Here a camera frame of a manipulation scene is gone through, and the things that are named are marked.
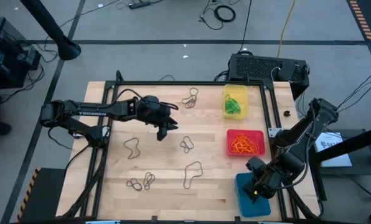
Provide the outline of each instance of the red container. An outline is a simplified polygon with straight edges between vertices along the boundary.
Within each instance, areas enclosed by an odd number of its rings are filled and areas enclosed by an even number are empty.
[[[237,152],[232,152],[231,150],[231,144],[234,139],[237,138],[237,134],[244,134],[249,141],[255,143],[258,147],[258,153],[237,153]],[[230,156],[260,156],[264,155],[266,153],[265,149],[265,139],[263,132],[261,131],[254,131],[254,130],[236,130],[236,129],[229,129],[227,131],[227,154]]]

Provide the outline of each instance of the concrete floor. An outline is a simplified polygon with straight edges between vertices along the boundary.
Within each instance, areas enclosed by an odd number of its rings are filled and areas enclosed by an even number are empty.
[[[75,16],[83,0],[43,0],[58,24]],[[83,11],[107,4],[109,0],[86,0]],[[292,0],[254,0],[246,40],[279,40]],[[240,40],[247,16],[248,1],[233,8],[234,22],[222,30],[210,30],[198,22],[206,1],[165,0],[137,10],[117,10],[115,4],[80,18],[75,40]],[[19,0],[0,0],[4,16],[27,39],[44,40],[47,34],[26,11]],[[213,15],[206,18],[216,25]],[[63,26],[68,34],[72,22]],[[302,0],[295,5],[286,29],[285,40],[363,40],[346,0]],[[158,80],[173,75],[176,80],[213,80],[227,67],[238,44],[156,44],[156,45],[81,45],[82,54],[63,63],[53,100],[82,101],[89,81],[112,80],[121,70],[125,80]],[[255,55],[275,57],[276,44],[245,45]],[[313,97],[339,104],[360,82],[371,74],[371,54],[366,45],[284,45],[283,58],[303,59],[311,66],[310,87],[305,102]],[[44,79],[31,91],[16,95],[1,108],[2,120],[10,123],[12,133],[0,136],[0,221],[6,209],[19,169],[59,60],[42,63]],[[344,111],[333,129],[371,129],[371,91],[351,109]],[[62,129],[52,133],[71,145],[73,139]],[[11,221],[15,221],[27,185],[37,167],[64,168],[70,152],[48,139],[44,128],[37,142],[31,164],[17,199]],[[371,190],[371,177],[359,177]],[[351,181],[325,178],[329,200],[324,202],[325,220],[362,223],[371,213],[371,199]]]

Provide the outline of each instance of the black electronic device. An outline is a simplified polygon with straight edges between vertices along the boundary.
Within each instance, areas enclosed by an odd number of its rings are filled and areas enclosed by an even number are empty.
[[[0,17],[0,89],[20,88],[29,70],[36,70],[40,53],[33,46],[22,47],[25,38],[3,17]]]
[[[290,82],[294,100],[309,86],[310,69],[304,60],[233,54],[228,81],[258,80],[270,90],[273,81]]]

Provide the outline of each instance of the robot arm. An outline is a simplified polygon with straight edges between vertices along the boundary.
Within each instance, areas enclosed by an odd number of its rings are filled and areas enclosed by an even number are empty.
[[[255,201],[259,196],[271,198],[277,190],[296,185],[297,183],[289,183],[308,166],[308,150],[324,128],[337,121],[337,108],[326,100],[313,99],[309,105],[305,118],[290,130],[278,131],[270,139],[271,148],[276,149],[276,155],[269,164],[257,157],[248,161],[247,168],[253,172],[253,178],[243,186],[243,190],[251,200]]]
[[[62,127],[69,134],[77,133],[85,136],[90,146],[104,147],[104,130],[99,126],[88,126],[73,119],[72,116],[104,116],[115,121],[126,122],[132,119],[158,127],[157,140],[162,141],[168,130],[175,130],[177,122],[173,120],[171,108],[178,110],[176,105],[159,102],[155,96],[134,97],[130,100],[115,101],[110,104],[81,103],[72,100],[53,101],[42,106],[40,124],[44,127]]]

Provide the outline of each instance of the orange striped tape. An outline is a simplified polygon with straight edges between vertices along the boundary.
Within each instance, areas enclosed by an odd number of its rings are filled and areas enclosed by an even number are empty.
[[[367,24],[367,21],[364,18],[364,15],[361,12],[359,4],[357,3],[357,1],[353,1],[353,0],[350,0],[349,2],[350,2],[350,5],[352,6],[355,16],[357,17],[357,20],[360,23],[360,26],[362,27],[365,37],[368,40],[371,40],[371,30]]]
[[[28,202],[29,200],[29,196],[31,195],[31,192],[32,192],[32,188],[34,187],[34,184],[35,184],[35,180],[36,180],[36,177],[37,177],[37,174],[39,174],[39,171],[40,171],[40,168],[37,168],[34,172],[34,175],[32,175],[32,179],[31,179],[31,182],[29,183],[29,186],[28,186],[28,189],[26,191],[26,194],[25,194],[25,197],[24,197],[24,200],[22,201],[21,203],[21,207],[19,209],[19,213],[17,215],[17,223],[20,222],[21,218],[22,218],[22,215],[24,213],[24,210],[25,210],[25,207],[26,207],[26,203]]]

